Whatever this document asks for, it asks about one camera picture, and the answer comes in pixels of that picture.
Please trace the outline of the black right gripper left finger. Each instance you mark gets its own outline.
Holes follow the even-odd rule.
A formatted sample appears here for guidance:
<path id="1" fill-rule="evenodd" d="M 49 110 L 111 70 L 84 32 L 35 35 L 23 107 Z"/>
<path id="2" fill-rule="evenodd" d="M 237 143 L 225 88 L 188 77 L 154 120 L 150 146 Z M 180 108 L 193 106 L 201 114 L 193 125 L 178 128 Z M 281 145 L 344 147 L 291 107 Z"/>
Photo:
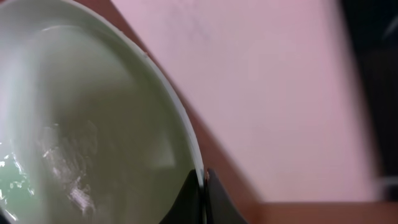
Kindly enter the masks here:
<path id="1" fill-rule="evenodd" d="M 159 224 L 202 224 L 203 199 L 197 172 L 191 170 L 171 209 Z"/>

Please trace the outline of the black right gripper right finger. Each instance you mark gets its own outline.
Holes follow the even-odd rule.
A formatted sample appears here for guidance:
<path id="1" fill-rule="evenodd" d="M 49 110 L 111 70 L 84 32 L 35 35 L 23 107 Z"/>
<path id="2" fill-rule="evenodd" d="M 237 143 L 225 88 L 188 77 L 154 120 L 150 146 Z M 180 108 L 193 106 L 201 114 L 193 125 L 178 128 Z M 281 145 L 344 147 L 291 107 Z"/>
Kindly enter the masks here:
<path id="1" fill-rule="evenodd" d="M 248 224 L 234 206 L 213 169 L 207 170 L 205 209 L 207 224 Z"/>

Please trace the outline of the mint green plate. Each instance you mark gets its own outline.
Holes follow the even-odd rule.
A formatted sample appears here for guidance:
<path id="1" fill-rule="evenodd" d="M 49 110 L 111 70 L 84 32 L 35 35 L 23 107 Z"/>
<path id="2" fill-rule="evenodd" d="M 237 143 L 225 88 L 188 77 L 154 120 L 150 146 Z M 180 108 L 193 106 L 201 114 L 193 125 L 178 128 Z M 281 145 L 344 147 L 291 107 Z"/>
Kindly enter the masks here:
<path id="1" fill-rule="evenodd" d="M 188 173 L 192 125 L 156 64 L 75 1 L 1 4 L 1 220 L 160 223 Z"/>

